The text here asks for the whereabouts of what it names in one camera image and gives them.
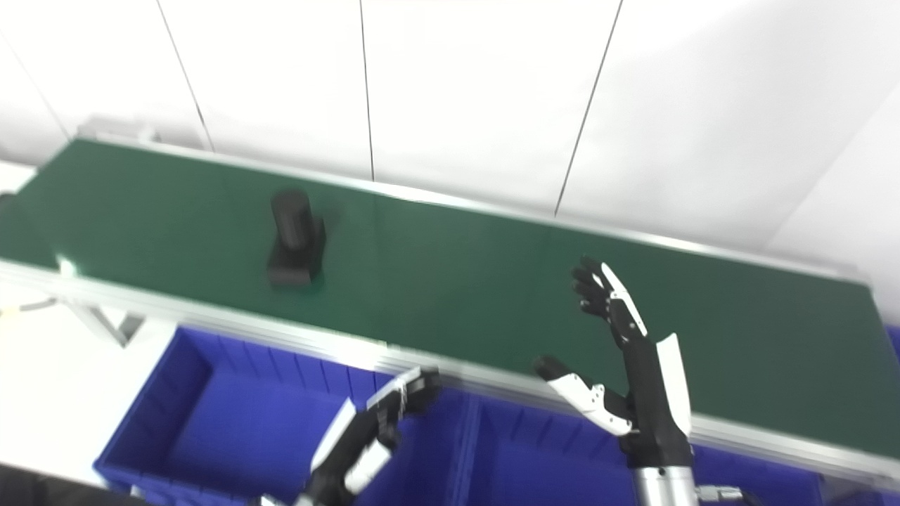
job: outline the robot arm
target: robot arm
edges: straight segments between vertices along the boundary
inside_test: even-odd
[[[397,424],[420,414],[441,390],[436,369],[415,367],[396,376],[356,411],[347,399],[310,463],[311,475],[293,506],[348,506],[391,460],[401,442]],[[261,506],[283,506],[264,496]]]
[[[602,318],[625,361],[630,393],[623,398],[573,373],[552,357],[540,357],[536,372],[566,401],[602,429],[620,438],[629,465],[691,465],[690,400],[678,337],[648,338],[644,320],[625,285],[608,265],[582,258],[572,271],[581,309]]]

